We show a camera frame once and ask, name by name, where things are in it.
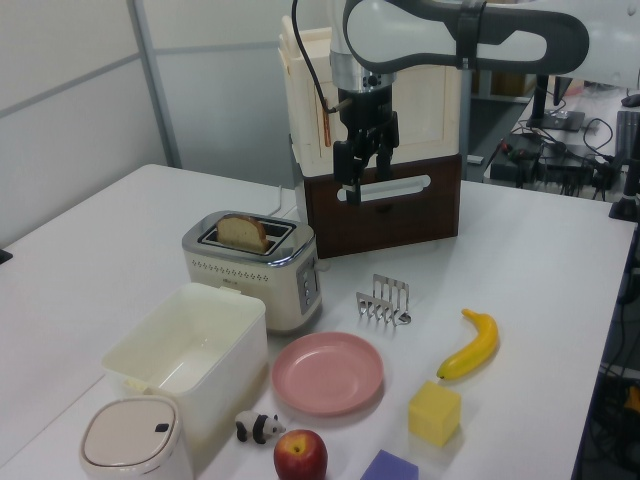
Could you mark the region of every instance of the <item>yellow banana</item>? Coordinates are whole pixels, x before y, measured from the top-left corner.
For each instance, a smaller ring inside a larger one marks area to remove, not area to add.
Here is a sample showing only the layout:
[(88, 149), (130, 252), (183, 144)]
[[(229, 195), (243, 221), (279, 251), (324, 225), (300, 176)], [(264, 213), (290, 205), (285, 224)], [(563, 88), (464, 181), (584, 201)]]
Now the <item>yellow banana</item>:
[(447, 358), (438, 369), (438, 377), (452, 380), (466, 375), (487, 360), (498, 346), (498, 325), (491, 315), (467, 308), (462, 314), (478, 329), (478, 335), (462, 350)]

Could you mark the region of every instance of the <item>toast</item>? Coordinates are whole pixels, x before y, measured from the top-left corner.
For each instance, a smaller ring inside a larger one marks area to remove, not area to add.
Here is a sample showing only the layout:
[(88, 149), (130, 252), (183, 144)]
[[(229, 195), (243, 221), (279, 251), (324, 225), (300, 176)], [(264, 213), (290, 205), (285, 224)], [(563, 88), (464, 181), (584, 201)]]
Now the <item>toast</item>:
[(269, 240), (264, 226), (255, 218), (245, 215), (229, 215), (217, 223), (218, 242), (240, 250), (265, 253)]

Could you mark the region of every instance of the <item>panda figurine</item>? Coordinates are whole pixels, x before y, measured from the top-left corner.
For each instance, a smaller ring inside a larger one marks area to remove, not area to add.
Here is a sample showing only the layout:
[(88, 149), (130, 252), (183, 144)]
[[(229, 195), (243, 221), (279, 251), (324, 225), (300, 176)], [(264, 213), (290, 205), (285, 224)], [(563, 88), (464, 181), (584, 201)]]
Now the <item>panda figurine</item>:
[(241, 442), (246, 442), (249, 437), (252, 437), (261, 445), (267, 443), (268, 438), (286, 431), (278, 421), (278, 415), (269, 418), (267, 415), (260, 415), (250, 410), (236, 415), (236, 429), (238, 440)]

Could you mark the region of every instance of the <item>toast rack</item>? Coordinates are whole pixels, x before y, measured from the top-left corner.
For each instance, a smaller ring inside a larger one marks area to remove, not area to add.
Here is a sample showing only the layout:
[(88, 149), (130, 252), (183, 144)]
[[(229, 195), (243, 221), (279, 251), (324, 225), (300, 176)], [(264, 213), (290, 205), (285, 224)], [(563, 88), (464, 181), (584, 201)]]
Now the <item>toast rack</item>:
[(411, 323), (409, 284), (405, 282), (374, 274), (373, 295), (356, 292), (356, 301), (360, 318), (366, 314), (368, 319), (375, 318), (385, 324), (391, 322), (394, 327)]

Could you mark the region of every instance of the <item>plate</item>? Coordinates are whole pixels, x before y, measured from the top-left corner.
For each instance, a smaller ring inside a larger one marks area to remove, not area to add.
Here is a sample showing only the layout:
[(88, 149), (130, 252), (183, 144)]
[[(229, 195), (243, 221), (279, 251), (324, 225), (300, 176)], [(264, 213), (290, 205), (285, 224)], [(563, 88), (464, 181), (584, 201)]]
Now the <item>plate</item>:
[(364, 406), (382, 385), (377, 350), (341, 332), (306, 335), (282, 350), (271, 384), (286, 404), (312, 415), (340, 415)]

